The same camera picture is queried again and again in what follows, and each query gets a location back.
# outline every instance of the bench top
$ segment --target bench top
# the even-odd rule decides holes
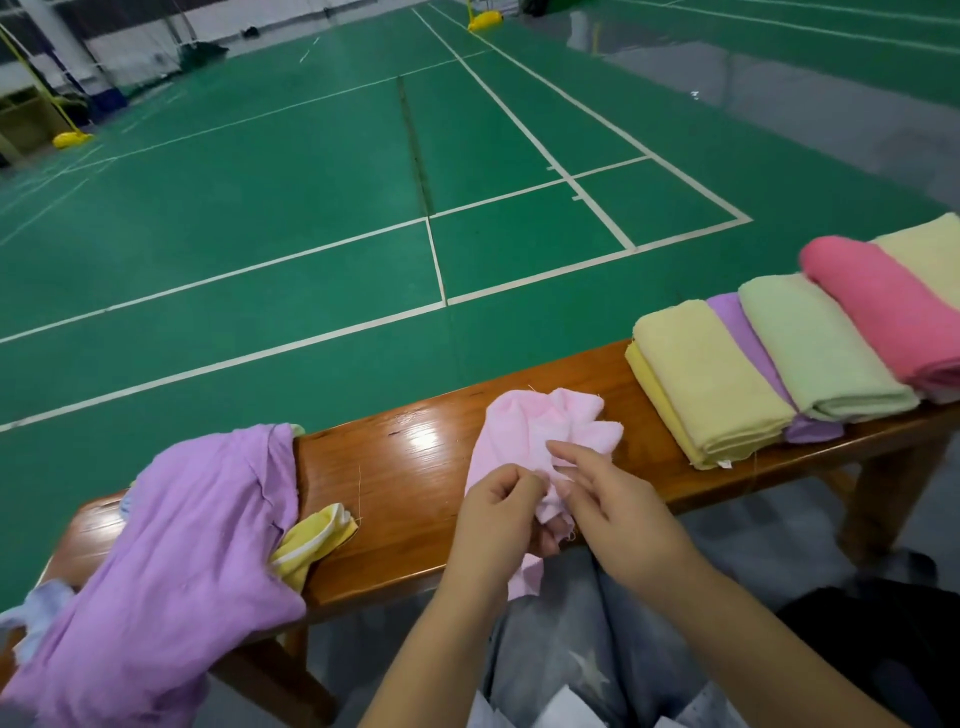
[[[636,383],[624,359],[628,341],[305,435],[295,441],[300,513],[343,502],[360,521],[347,544],[311,573],[308,619],[322,621],[366,603],[408,595],[440,578],[453,538],[473,444],[487,406],[511,389],[557,387],[599,395],[602,419],[624,424],[613,461],[650,480],[683,512],[960,428],[960,403],[920,408],[848,428],[846,437],[808,446],[773,446],[731,470],[694,470]],[[120,495],[84,506],[43,578],[83,585],[123,527]]]

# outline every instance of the star pattern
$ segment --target star pattern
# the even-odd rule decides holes
[[[570,653],[577,665],[580,666],[580,671],[583,672],[583,682],[588,688],[590,688],[593,693],[599,697],[603,697],[603,687],[604,685],[610,683],[608,677],[600,671],[600,668],[597,667],[597,657],[596,653],[591,650],[587,653],[587,657],[578,655],[573,650],[567,650]]]

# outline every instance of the light blue cloth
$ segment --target light blue cloth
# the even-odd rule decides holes
[[[34,587],[19,607],[0,613],[0,629],[27,628],[27,636],[13,648],[18,665],[30,662],[50,625],[73,597],[73,590],[65,582],[51,579]]]
[[[127,489],[127,492],[120,498],[120,518],[127,522],[130,520],[130,509],[133,508],[133,486],[136,483],[131,483],[130,488]]]

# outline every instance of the left hand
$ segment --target left hand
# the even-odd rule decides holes
[[[535,516],[547,482],[519,465],[503,465],[464,497],[441,582],[465,602],[498,613],[507,601],[507,581],[523,554],[560,552],[550,529]]]

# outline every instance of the wooden bench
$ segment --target wooden bench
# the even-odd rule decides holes
[[[298,438],[301,515],[343,502],[360,520],[360,529],[312,571],[303,593],[303,623],[251,635],[215,666],[214,674],[288,725],[329,722],[335,713],[333,698],[303,668],[305,625],[437,584],[485,410],[511,389],[550,392],[566,387],[602,397],[607,404],[602,418],[625,427],[614,462],[650,480],[676,513],[805,475],[822,477],[847,503],[837,539],[856,564],[892,546],[936,470],[950,433],[960,428],[960,403],[924,405],[899,417],[851,426],[846,437],[832,443],[776,446],[731,470],[698,472],[634,380],[623,357],[627,343],[615,342]],[[850,463],[862,464],[855,481],[838,470]],[[44,578],[59,576],[81,587],[119,533],[118,504],[116,495],[82,508]],[[288,635],[286,651],[268,639],[281,633]],[[0,659],[6,660],[9,679],[10,645]]]

